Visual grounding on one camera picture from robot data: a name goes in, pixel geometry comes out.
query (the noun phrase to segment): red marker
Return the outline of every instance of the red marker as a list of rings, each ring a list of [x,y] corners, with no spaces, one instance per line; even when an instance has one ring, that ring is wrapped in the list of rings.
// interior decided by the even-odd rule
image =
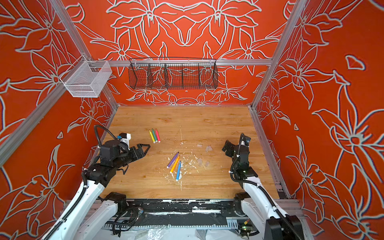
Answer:
[[[156,137],[157,137],[157,140],[160,142],[160,136],[159,136],[159,132],[157,131],[157,129],[156,129]]]

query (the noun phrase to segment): purple marker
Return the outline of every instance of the purple marker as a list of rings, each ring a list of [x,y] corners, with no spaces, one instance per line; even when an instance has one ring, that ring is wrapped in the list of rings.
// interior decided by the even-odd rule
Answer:
[[[179,155],[179,152],[177,152],[176,155],[172,158],[172,160],[169,162],[167,168],[170,168],[172,166],[172,164],[175,162],[178,155]]]

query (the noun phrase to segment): wood grain surface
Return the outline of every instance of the wood grain surface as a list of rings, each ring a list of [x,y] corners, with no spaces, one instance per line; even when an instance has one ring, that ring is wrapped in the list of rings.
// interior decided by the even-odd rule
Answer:
[[[152,143],[148,133],[152,128],[158,129],[160,143]],[[232,161],[221,149],[226,140],[237,144],[243,132],[251,137],[250,165],[269,194],[279,198],[246,106],[121,106],[109,129],[115,135],[130,133],[130,146],[143,143],[151,148],[144,158],[129,164],[125,175],[118,171],[102,197],[120,192],[127,198],[232,199],[243,190],[231,180]],[[208,145],[213,151],[205,151]],[[177,152],[183,163],[179,182],[175,180],[177,168],[173,175],[166,168]]]

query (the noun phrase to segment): floral wallpaper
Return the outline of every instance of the floral wallpaper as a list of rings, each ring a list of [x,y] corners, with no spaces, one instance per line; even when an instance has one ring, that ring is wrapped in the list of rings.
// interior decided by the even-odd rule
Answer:
[[[0,3],[0,144],[80,57],[49,1]],[[66,92],[0,167],[0,239],[40,238],[72,199],[112,107]]]
[[[383,20],[380,1],[308,1],[256,108],[316,239],[384,236]]]
[[[95,60],[271,58],[294,0],[63,0]],[[248,104],[266,66],[219,67],[215,90],[133,90],[126,67],[108,86],[121,105]]]

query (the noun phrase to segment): yellow marker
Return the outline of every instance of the yellow marker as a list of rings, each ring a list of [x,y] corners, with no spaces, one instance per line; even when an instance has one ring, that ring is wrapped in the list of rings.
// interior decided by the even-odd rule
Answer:
[[[149,134],[150,134],[150,136],[151,136],[151,138],[152,138],[152,142],[153,143],[156,143],[156,141],[155,141],[155,138],[153,137],[153,134],[152,134],[152,132],[149,130]]]
[[[173,170],[175,170],[175,167],[176,167],[176,165],[177,165],[177,163],[178,163],[178,161],[179,161],[179,158],[180,158],[180,156],[177,156],[175,163],[173,164],[171,170],[169,171],[170,173],[172,173]]]

